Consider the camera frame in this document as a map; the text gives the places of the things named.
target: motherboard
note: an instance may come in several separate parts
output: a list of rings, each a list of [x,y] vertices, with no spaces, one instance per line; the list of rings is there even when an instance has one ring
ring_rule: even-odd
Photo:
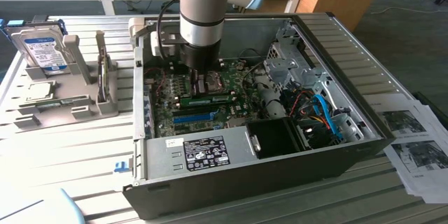
[[[188,73],[171,67],[148,68],[146,85],[152,90],[156,137],[219,130],[264,117],[256,87],[246,85],[250,66],[244,60],[220,63],[207,75],[208,95],[191,96]]]

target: stack of papers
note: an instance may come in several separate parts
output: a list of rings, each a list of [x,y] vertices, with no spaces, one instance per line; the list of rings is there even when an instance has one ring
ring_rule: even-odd
[[[384,148],[408,194],[448,203],[448,131],[430,106],[403,94],[364,96],[396,140]]]

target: power supply label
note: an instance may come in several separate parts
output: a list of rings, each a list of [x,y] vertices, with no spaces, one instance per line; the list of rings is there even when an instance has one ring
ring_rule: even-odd
[[[231,164],[223,136],[184,141],[184,151],[191,172]]]
[[[67,68],[67,62],[62,52],[56,47],[56,41],[54,38],[35,38],[24,40],[28,46],[28,52],[31,52],[39,66],[47,71],[59,71]]]

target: robotic arm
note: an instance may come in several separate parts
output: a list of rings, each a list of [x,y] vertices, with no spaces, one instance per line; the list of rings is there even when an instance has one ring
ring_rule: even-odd
[[[218,59],[227,3],[258,9],[263,0],[182,0],[180,59],[191,68],[192,95],[207,94],[204,77]]]

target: grey carpet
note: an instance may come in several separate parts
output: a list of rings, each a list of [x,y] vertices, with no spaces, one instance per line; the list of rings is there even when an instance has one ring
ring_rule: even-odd
[[[390,6],[422,10],[448,10],[435,0],[374,0],[359,23],[355,35],[380,62],[411,91],[424,95],[448,114],[448,13],[423,14],[392,9],[371,14]],[[156,14],[162,1],[142,1],[134,5],[146,14]],[[124,2],[115,2],[116,14],[140,14],[128,11]],[[36,14],[103,15],[100,2],[0,2],[0,18],[31,20]],[[11,64],[16,50],[0,36],[0,71]]]

